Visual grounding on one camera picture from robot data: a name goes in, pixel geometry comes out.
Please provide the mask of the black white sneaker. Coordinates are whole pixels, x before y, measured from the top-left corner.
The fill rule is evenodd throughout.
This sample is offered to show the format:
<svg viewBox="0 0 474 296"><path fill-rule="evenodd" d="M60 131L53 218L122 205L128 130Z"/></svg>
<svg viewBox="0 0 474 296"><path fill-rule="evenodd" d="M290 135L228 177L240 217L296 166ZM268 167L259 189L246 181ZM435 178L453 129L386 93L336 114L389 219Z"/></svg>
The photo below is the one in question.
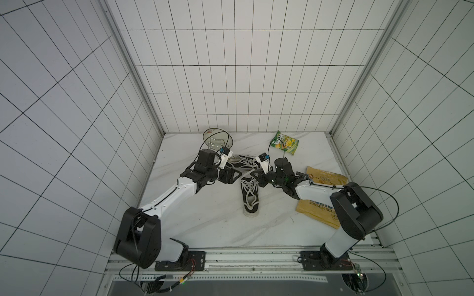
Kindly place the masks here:
<svg viewBox="0 0 474 296"><path fill-rule="evenodd" d="M256 160L255 156L233 155L227 160L225 167L232 168L240 172L247 172L258 170L260 168L260 164Z"/></svg>
<svg viewBox="0 0 474 296"><path fill-rule="evenodd" d="M259 214L259 185L251 175L241 178L241 191L243 195L244 214L254 218Z"/></svg>

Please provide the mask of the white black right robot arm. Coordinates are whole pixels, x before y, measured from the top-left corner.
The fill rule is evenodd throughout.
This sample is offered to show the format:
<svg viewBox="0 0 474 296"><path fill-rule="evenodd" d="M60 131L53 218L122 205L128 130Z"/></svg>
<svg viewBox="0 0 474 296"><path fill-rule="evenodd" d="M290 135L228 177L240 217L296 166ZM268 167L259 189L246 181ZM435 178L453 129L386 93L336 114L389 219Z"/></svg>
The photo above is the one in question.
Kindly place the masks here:
<svg viewBox="0 0 474 296"><path fill-rule="evenodd" d="M260 168L251 173L260 187L271 184L297 201L312 202L316 207L336 218L340 226L324 243L318 254L325 268L348 254L359 241L364 240L383 220L381 210L356 183L328 186L314 183L308 175L293 171L286 157L278 158L270 166L270 157L263 153L256 157Z"/></svg>

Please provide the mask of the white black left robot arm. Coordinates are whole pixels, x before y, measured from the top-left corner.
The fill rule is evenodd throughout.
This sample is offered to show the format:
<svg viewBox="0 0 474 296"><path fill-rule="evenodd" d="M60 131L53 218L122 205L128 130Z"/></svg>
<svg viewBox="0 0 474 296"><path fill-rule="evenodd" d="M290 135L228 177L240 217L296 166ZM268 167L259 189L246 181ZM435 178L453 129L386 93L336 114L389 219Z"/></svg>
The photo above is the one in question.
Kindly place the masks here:
<svg viewBox="0 0 474 296"><path fill-rule="evenodd" d="M164 240L161 224L178 206L215 181L232 184L240 176L226 166L233 152L228 147L218 151L202 149L197 160L180 174L174 185L161 196L141 208L125 211L118 229L113 251L140 268L162 261L172 268L184 268L190 256L188 245L177 239Z"/></svg>

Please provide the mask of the green spring tea snack bag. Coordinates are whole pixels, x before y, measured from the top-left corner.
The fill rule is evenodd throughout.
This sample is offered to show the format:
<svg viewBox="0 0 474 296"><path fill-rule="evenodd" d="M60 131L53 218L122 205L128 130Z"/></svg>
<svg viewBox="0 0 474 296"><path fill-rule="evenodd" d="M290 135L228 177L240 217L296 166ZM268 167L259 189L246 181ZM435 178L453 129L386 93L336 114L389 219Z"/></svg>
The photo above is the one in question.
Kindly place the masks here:
<svg viewBox="0 0 474 296"><path fill-rule="evenodd" d="M277 131L275 136L270 141L269 146L276 149L280 149L284 153L294 155L299 146L299 140L296 138L292 138L291 136L287 136L280 131Z"/></svg>

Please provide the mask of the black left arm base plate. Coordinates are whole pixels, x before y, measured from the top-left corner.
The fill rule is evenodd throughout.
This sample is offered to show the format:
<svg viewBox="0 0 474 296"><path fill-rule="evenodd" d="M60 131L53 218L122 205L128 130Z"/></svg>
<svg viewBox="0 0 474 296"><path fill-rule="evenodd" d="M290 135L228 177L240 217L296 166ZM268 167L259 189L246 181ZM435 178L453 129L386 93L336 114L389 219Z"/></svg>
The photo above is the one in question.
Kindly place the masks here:
<svg viewBox="0 0 474 296"><path fill-rule="evenodd" d="M189 272L203 271L206 263L206 252L187 251L177 261L159 261L155 265L155 271L165 272Z"/></svg>

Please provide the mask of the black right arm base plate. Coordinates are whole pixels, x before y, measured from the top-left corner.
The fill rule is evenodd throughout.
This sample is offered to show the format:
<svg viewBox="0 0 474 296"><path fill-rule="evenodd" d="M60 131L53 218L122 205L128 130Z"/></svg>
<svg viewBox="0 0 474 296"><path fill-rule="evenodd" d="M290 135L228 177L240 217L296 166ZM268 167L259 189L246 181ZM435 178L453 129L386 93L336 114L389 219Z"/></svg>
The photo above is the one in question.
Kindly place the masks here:
<svg viewBox="0 0 474 296"><path fill-rule="evenodd" d="M333 258L329 253L321 251L301 251L297 262L304 271L351 271L353 266L346 262L349 260L347 254L340 259Z"/></svg>

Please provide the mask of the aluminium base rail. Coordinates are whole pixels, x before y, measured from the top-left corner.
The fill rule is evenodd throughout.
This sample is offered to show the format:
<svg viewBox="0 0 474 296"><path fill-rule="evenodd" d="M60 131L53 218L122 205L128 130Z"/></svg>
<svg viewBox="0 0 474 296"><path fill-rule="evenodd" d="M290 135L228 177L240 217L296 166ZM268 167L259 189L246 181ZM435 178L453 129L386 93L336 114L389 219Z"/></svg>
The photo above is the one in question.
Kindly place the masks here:
<svg viewBox="0 0 474 296"><path fill-rule="evenodd" d="M257 247L191 249L183 264L157 261L147 269L137 268L118 255L112 255L106 272L119 278L136 271L144 279L158 275L181 275L191 272L192 279L219 279L227 275L303 275L320 273L400 273L402 268L389 248L379 245L356 246L329 267L323 266L316 247Z"/></svg>

